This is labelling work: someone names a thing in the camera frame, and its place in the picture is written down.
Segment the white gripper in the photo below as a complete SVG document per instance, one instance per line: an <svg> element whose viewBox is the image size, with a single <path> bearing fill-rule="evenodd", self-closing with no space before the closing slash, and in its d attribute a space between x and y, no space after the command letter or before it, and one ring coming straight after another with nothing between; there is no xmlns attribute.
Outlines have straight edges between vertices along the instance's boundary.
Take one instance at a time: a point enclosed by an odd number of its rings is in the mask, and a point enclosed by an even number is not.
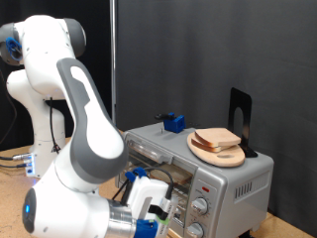
<svg viewBox="0 0 317 238"><path fill-rule="evenodd" d="M165 221L171 211L172 186L165 181L136 176L126 189L127 205L135 219Z"/></svg>

